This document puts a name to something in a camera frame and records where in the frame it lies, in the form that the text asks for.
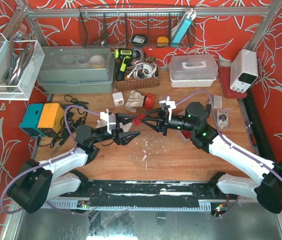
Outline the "large red spring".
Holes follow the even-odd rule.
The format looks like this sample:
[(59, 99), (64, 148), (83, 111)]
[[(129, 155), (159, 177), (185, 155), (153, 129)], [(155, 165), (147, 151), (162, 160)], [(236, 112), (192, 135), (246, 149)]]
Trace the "large red spring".
[(147, 117), (146, 114), (141, 114), (141, 115), (135, 117), (132, 121), (133, 125), (135, 125), (135, 126), (140, 125), (142, 123), (142, 119), (145, 118), (145, 117)]

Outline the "white peg board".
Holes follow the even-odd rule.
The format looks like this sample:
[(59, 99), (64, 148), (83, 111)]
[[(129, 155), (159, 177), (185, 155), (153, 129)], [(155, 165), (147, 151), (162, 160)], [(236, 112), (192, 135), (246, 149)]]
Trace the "white peg board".
[(109, 124), (108, 124), (108, 116), (109, 116), (109, 109), (107, 108), (105, 112), (100, 112), (100, 119), (97, 120), (97, 126), (96, 128), (101, 128), (101, 127), (106, 127), (108, 128)]

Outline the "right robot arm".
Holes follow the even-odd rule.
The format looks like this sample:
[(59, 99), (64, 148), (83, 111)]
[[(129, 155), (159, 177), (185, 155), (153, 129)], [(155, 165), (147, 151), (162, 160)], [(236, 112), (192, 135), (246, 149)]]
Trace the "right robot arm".
[(217, 172), (208, 182), (213, 195), (222, 192), (243, 196), (257, 200), (271, 213), (282, 211), (282, 161), (267, 160), (230, 141), (207, 122), (209, 106), (192, 102), (184, 115), (179, 115), (172, 114), (176, 108), (174, 101), (163, 100), (160, 104), (161, 108), (150, 111), (142, 123), (163, 135), (168, 129), (190, 132), (190, 140), (197, 149), (227, 161), (247, 175), (236, 177)]

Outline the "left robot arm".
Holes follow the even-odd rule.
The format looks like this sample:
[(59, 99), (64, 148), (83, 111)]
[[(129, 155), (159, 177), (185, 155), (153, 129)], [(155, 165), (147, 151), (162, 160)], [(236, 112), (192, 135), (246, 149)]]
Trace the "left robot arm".
[(101, 120), (106, 123), (104, 126), (78, 126), (72, 150), (48, 160), (26, 161), (18, 175), (8, 184), (6, 194), (23, 210), (32, 214), (48, 200), (77, 191), (88, 179), (77, 172), (76, 168), (96, 158), (100, 151), (96, 143), (112, 140), (118, 146), (125, 146), (137, 137), (139, 131), (124, 131), (124, 127), (133, 119), (134, 116), (124, 113), (102, 112)]

